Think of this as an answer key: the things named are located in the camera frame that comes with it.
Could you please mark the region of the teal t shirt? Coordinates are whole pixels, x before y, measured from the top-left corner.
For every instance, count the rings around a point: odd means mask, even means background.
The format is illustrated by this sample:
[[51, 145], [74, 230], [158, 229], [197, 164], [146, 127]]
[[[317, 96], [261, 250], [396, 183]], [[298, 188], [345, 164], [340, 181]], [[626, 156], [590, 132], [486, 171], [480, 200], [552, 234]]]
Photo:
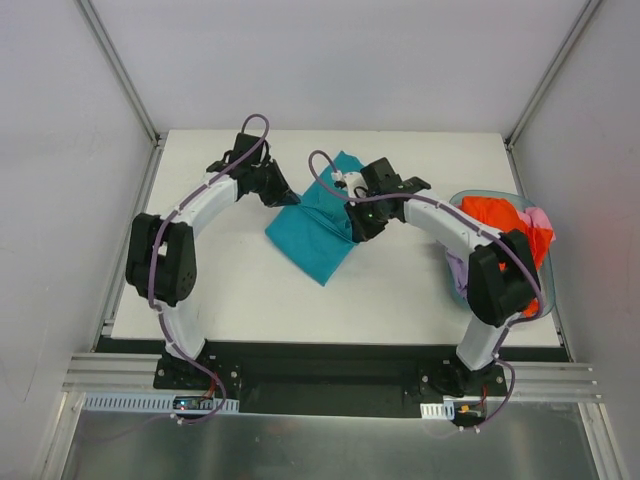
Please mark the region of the teal t shirt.
[[356, 246], [344, 202], [314, 181], [300, 203], [283, 208], [266, 237], [295, 266], [321, 286]]

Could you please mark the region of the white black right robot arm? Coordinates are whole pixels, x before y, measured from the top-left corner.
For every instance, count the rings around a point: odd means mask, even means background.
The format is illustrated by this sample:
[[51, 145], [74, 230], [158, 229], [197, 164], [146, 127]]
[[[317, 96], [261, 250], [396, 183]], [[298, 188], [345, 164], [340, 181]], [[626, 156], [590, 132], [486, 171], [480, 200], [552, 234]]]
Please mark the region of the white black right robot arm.
[[442, 200], [418, 177], [402, 179], [381, 158], [358, 172], [331, 175], [348, 195], [353, 239], [366, 242], [398, 220], [431, 234], [467, 268], [471, 320], [452, 359], [429, 374], [432, 389], [461, 397], [481, 388], [495, 365], [510, 324], [542, 297], [525, 233], [483, 223]]

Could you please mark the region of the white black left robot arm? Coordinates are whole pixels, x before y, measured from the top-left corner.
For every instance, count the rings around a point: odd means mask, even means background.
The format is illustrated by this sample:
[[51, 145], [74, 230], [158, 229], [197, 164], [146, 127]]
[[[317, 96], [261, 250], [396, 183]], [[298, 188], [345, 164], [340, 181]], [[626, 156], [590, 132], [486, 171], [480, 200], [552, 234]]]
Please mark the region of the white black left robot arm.
[[267, 208], [300, 203], [264, 135], [236, 135], [197, 187], [168, 214], [140, 213], [131, 224], [125, 280], [159, 319], [166, 351], [180, 359], [176, 375], [188, 388], [204, 387], [210, 363], [199, 355], [206, 338], [190, 296], [197, 280], [196, 239], [225, 209], [256, 194]]

